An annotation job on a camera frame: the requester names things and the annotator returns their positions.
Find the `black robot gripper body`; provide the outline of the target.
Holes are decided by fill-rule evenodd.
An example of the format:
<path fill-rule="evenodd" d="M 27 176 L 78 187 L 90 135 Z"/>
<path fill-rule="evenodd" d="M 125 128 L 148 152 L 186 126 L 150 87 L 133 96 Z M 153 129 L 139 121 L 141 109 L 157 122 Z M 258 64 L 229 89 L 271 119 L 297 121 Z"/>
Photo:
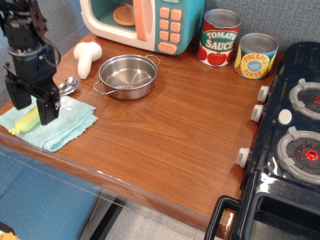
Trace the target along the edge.
<path fill-rule="evenodd" d="M 37 42 L 34 46 L 10 44 L 7 48 L 12 61 L 4 67 L 6 79 L 22 85 L 22 88 L 37 99 L 58 99 L 58 87 L 53 82 L 57 72 L 56 47 L 47 42 Z"/>

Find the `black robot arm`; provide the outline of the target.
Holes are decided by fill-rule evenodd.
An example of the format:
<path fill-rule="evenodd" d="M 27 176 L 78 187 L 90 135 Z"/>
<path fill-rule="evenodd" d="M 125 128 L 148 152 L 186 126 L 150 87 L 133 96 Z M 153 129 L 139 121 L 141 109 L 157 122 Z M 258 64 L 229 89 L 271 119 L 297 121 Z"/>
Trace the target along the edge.
<path fill-rule="evenodd" d="M 6 62 L 5 85 L 16 109 L 21 110 L 36 98 L 42 125 L 57 119 L 60 110 L 59 88 L 53 81 L 61 54 L 45 37 L 47 20 L 36 0 L 2 0 L 0 27 L 7 38 L 12 61 Z"/>

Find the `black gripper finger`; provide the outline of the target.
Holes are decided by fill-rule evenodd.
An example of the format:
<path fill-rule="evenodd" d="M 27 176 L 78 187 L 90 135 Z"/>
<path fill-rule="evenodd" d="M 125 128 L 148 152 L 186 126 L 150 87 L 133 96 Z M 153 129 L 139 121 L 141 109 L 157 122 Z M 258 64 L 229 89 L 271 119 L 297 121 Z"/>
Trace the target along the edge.
<path fill-rule="evenodd" d="M 32 103 L 31 94 L 25 91 L 21 84 L 6 79 L 5 85 L 10 99 L 17 110 L 28 107 Z"/>
<path fill-rule="evenodd" d="M 36 100 L 40 122 L 47 125 L 59 117 L 60 99 L 41 99 Z"/>

